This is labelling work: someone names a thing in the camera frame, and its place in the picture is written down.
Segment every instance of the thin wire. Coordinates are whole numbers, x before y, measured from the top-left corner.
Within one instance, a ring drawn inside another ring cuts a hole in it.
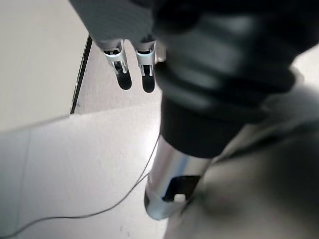
[[[26,229],[32,227],[33,225],[35,224],[38,224],[40,222],[44,222],[44,221],[49,221],[49,220],[54,220],[54,219],[85,219],[85,218],[90,218],[90,217],[94,217],[96,215],[99,215],[99,214],[102,214],[102,213],[105,213],[107,211],[110,211],[112,209],[114,209],[115,207],[117,207],[118,205],[120,205],[130,194],[131,192],[148,176],[148,173],[142,178],[144,172],[146,171],[147,169],[147,166],[149,165],[150,161],[151,161],[151,158],[154,154],[154,151],[155,151],[155,148],[156,148],[156,145],[157,145],[157,142],[159,141],[159,137],[160,135],[158,135],[158,138],[156,140],[156,143],[154,145],[154,148],[151,152],[151,155],[143,169],[143,171],[141,172],[139,178],[137,179],[136,183],[133,185],[133,187],[125,194],[125,196],[119,200],[116,204],[114,204],[113,206],[109,207],[109,208],[106,208],[104,210],[101,210],[101,211],[98,211],[98,212],[95,212],[95,213],[90,213],[90,214],[84,214],[84,215],[79,215],[79,216],[57,216],[57,217],[46,217],[46,218],[40,218],[40,219],[37,219],[37,220],[34,220],[30,223],[27,223],[26,225],[24,225],[23,227],[21,227],[20,229],[18,229],[17,231],[13,232],[12,234],[9,234],[9,235],[6,235],[6,236],[2,236],[0,237],[0,239],[7,239],[7,238],[13,238],[13,237],[16,237],[17,235],[19,235],[20,233],[24,232]]]

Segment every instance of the white button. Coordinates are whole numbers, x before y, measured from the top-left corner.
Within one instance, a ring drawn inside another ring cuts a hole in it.
[[[174,196],[174,202],[176,203],[183,203],[186,201],[185,194],[175,194]]]

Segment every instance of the black cylindrical component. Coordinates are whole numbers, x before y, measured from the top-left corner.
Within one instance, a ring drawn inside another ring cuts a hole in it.
[[[290,65],[317,43],[318,24],[301,21],[302,11],[291,6],[214,14],[194,1],[159,2],[154,34],[167,49],[166,62],[155,67],[161,133],[183,153],[217,156],[244,124],[264,119],[268,96],[291,89]]]
[[[212,158],[238,133],[242,122],[215,120],[181,107],[166,96],[162,98],[163,138],[177,150],[191,156]]]

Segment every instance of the black edge strip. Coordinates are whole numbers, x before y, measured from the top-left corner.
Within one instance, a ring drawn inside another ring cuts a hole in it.
[[[82,80],[83,80],[86,64],[88,62],[91,46],[92,46],[92,38],[90,36],[88,36],[88,39],[86,41],[86,46],[85,46],[85,49],[84,49],[84,53],[83,53],[83,56],[82,56],[81,66],[80,66],[80,69],[79,69],[79,74],[78,74],[78,78],[77,78],[77,84],[76,84],[76,87],[75,87],[75,90],[74,90],[74,94],[73,94],[73,104],[72,104],[72,108],[71,108],[70,114],[74,114],[74,111],[75,111],[75,107],[76,107],[76,103],[78,101],[80,88],[81,88],[81,85],[82,85]]]

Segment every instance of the white floor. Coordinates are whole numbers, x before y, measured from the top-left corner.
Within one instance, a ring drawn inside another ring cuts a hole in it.
[[[31,220],[99,211],[141,173],[159,131],[158,104],[69,119],[0,137],[0,236]],[[144,210],[145,182],[119,207],[84,220],[40,223],[24,239],[160,239]]]

